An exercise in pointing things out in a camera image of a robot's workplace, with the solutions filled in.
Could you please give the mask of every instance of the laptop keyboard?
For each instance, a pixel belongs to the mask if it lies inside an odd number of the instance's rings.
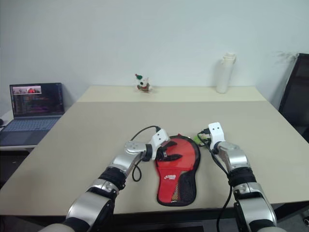
[[[18,119],[13,120],[3,131],[44,131],[50,130],[58,118],[47,119]]]

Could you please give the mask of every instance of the robotic hand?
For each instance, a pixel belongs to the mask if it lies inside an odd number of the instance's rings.
[[[204,130],[211,136],[210,150],[224,162],[228,183],[236,202],[236,221],[241,232],[285,232],[276,227],[277,219],[262,187],[257,183],[246,154],[239,146],[225,141],[219,122]]]
[[[125,144],[125,152],[118,155],[107,169],[70,207],[62,224],[52,224],[40,232],[86,232],[99,231],[113,214],[115,198],[125,187],[126,178],[139,160],[154,160],[162,154],[169,136],[164,129],[156,127],[149,143],[133,140]]]

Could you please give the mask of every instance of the laptop screen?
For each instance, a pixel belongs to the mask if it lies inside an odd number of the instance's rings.
[[[61,83],[10,85],[14,117],[64,114]]]

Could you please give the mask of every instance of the gray floor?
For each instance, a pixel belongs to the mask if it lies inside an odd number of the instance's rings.
[[[16,217],[4,217],[4,220],[1,220],[1,232],[37,232],[42,229],[41,226],[21,220]],[[199,222],[190,222],[190,223],[180,223],[174,225],[176,227],[184,226],[196,226],[202,225],[205,232],[215,232],[216,231],[216,220],[205,220]],[[163,225],[156,225],[155,228],[151,229],[160,229],[164,227]],[[285,229],[287,232],[309,232],[309,227],[306,227],[302,221],[300,215],[291,217],[285,221],[279,223],[279,227]],[[220,223],[220,228],[222,232],[239,232],[237,225],[234,219],[223,219]],[[145,230],[148,229],[146,226],[135,226],[134,230]]]

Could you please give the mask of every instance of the white wall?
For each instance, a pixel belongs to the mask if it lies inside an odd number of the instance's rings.
[[[1,0],[1,111],[9,84],[62,82],[66,104],[90,84],[213,86],[238,56],[232,85],[278,105],[293,56],[309,52],[308,0]]]

